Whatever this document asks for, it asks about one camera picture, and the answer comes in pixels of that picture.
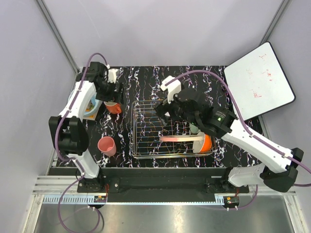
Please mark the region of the orange mug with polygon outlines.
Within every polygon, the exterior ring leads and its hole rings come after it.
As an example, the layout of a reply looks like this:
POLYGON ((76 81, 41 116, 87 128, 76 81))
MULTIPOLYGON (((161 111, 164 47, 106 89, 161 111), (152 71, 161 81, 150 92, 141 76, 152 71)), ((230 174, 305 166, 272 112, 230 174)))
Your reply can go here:
POLYGON ((119 103, 116 103, 116 102, 105 102, 104 101, 104 104, 107 108, 107 110, 112 113, 112 114, 120 114, 122 111, 121 111, 121 105, 119 103))

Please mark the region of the green ceramic bowl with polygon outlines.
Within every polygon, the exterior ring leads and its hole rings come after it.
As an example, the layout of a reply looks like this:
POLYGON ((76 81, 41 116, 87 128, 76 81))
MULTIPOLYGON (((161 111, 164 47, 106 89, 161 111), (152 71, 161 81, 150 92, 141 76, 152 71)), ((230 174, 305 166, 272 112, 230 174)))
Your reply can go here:
POLYGON ((198 134, 200 132, 199 128, 192 123, 190 123, 190 132, 192 134, 198 134))

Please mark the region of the pink and cream plate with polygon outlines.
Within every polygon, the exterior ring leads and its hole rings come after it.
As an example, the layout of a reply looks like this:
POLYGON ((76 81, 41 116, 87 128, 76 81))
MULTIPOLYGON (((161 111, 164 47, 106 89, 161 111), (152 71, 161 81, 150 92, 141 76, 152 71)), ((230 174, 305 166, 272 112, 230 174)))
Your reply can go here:
POLYGON ((194 142, 204 140, 205 135, 169 135, 169 136, 161 136, 159 138, 160 141, 163 142, 194 142))

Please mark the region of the steel wire dish rack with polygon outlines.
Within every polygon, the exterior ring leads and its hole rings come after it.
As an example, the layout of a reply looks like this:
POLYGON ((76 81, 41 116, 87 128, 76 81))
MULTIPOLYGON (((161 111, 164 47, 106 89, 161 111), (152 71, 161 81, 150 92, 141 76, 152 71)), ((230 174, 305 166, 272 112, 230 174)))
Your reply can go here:
POLYGON ((130 152, 136 159, 178 158, 208 156, 216 150, 215 139, 206 152, 194 152, 193 141, 164 142, 162 136, 190 135, 190 124, 185 121, 172 122, 164 126, 154 108, 161 100, 137 100, 132 103, 130 152))

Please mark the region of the orange and white bowl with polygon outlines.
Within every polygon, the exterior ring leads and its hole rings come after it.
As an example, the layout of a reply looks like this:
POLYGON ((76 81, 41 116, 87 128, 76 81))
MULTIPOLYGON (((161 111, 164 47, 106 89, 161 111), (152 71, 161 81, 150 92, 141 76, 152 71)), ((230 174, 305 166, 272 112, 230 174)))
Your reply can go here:
POLYGON ((211 137, 203 132, 199 132, 197 136, 200 136, 200 140, 194 141, 192 150, 194 153, 207 152, 212 147, 211 137))

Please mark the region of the pink plastic cup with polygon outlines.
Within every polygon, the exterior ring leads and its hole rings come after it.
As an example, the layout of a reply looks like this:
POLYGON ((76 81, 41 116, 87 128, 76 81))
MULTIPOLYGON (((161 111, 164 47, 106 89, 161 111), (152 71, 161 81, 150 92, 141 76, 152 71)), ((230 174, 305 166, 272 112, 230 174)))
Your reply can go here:
POLYGON ((98 141, 98 149, 104 153, 104 155, 111 157, 116 154, 116 144, 112 137, 105 136, 98 141))

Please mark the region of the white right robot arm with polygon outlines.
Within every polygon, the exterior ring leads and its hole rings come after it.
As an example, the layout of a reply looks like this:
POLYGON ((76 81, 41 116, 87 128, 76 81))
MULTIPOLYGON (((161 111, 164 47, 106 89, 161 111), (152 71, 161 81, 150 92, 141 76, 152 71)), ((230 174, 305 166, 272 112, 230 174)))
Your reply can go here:
POLYGON ((270 141, 245 126, 234 112, 209 105, 204 95, 194 89, 183 89, 172 97, 155 107, 163 125, 169 120, 186 121, 204 134, 234 144, 260 160, 257 166, 228 168, 220 181, 222 190, 229 193, 244 185, 265 184, 285 193, 294 186, 297 163, 304 154, 301 149, 288 149, 270 141))

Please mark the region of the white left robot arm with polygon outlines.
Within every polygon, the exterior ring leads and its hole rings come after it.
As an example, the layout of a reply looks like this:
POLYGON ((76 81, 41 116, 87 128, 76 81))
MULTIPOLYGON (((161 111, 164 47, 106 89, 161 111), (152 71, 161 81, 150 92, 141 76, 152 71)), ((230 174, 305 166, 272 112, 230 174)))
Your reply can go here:
POLYGON ((123 83, 117 78, 120 71, 100 62, 90 62, 76 76, 74 90, 67 105, 57 116, 49 119, 53 146, 63 161, 73 161, 82 179, 94 192, 104 189, 105 180, 88 150, 89 138, 83 118, 92 97, 104 102, 123 104, 123 83))

